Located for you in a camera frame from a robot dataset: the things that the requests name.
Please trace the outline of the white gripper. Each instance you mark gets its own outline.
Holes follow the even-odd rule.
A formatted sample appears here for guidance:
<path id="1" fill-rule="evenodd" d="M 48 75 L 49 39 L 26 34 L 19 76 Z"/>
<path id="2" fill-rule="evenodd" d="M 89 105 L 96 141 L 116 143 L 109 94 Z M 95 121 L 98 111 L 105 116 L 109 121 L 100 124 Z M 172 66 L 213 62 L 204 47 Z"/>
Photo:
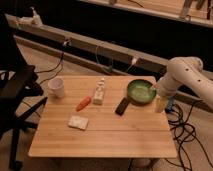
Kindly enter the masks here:
<path id="1" fill-rule="evenodd" d="M 163 78 L 157 82 L 156 90 L 157 94 L 160 96 L 156 98 L 155 111 L 157 113 L 161 113 L 166 107 L 167 98 L 172 97 L 175 94 L 175 90 L 173 85 Z"/>

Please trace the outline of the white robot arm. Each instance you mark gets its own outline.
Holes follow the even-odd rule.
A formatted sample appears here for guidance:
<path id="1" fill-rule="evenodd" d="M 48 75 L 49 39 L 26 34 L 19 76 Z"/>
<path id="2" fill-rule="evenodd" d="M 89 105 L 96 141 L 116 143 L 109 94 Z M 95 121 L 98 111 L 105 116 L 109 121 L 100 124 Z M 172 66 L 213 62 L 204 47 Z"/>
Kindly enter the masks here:
<path id="1" fill-rule="evenodd" d="M 173 97 L 185 85 L 210 109 L 213 109 L 213 81 L 202 74 L 203 62 L 198 57 L 174 57 L 167 63 L 167 72 L 156 83 L 160 97 Z"/>

